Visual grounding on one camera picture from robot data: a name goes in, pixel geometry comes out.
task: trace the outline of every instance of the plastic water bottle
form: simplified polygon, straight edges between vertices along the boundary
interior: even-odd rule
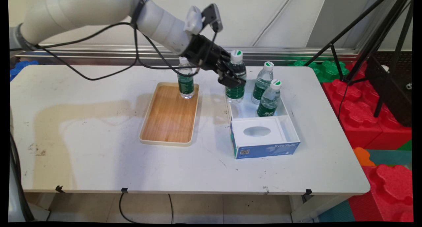
[[[262,94],[265,90],[270,87],[271,80],[273,80],[273,68],[274,64],[270,61],[264,63],[264,68],[259,72],[256,77],[254,92],[252,93],[252,102],[259,104]]]
[[[185,57],[179,57],[179,62],[180,62],[179,67],[191,66]],[[192,74],[192,68],[177,69],[177,70],[184,75]],[[177,75],[177,80],[179,83],[180,96],[182,96],[182,98],[184,99],[190,99],[191,97],[193,97],[193,95],[195,94],[195,91],[193,88],[193,77],[183,77],[181,75]]]
[[[246,66],[243,63],[243,52],[234,50],[230,53],[230,62],[228,66],[241,79],[246,80]],[[234,88],[226,87],[227,102],[231,104],[238,104],[243,100],[245,93],[245,86],[239,85]]]
[[[259,117],[270,117],[274,115],[277,105],[280,101],[280,87],[282,82],[280,80],[272,80],[270,87],[267,88],[261,97],[258,110],[256,111]]]

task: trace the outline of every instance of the white robotic arm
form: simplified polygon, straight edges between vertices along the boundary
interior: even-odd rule
[[[37,45],[59,33],[88,25],[107,25],[132,16],[139,0],[42,0],[29,10],[21,36]],[[189,45],[192,34],[184,22],[148,0],[137,19],[140,32],[175,54]]]
[[[199,35],[208,24],[215,33],[223,29],[215,4],[202,12],[193,6],[181,21],[152,0],[43,0],[30,9],[24,23],[9,31],[9,46],[33,51],[51,36],[87,25],[114,24],[128,15],[135,17],[132,23],[141,33],[194,65],[213,70],[224,86],[245,84],[227,67],[229,53]]]

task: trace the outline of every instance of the floor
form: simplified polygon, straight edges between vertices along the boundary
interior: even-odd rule
[[[57,193],[48,221],[128,223],[119,212],[121,194]],[[289,197],[284,195],[172,194],[174,223],[291,223]],[[132,221],[170,224],[167,194],[125,194],[122,212]]]

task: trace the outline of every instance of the white table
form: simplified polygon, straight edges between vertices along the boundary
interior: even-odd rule
[[[122,66],[75,66],[89,77]],[[256,78],[261,67],[247,67]],[[88,81],[66,66],[26,67],[10,83],[22,186],[27,192],[288,194],[297,222],[314,218],[370,185],[312,69],[275,67],[300,138],[293,155],[235,160],[224,88],[200,71],[190,147],[139,141],[147,106],[171,70],[135,66]],[[312,190],[306,203],[300,196]]]

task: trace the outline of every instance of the tissue box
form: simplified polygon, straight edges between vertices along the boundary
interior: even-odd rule
[[[247,80],[244,99],[240,104],[228,104],[234,157],[293,154],[300,140],[282,98],[274,116],[256,117],[258,105],[251,100],[255,81]]]

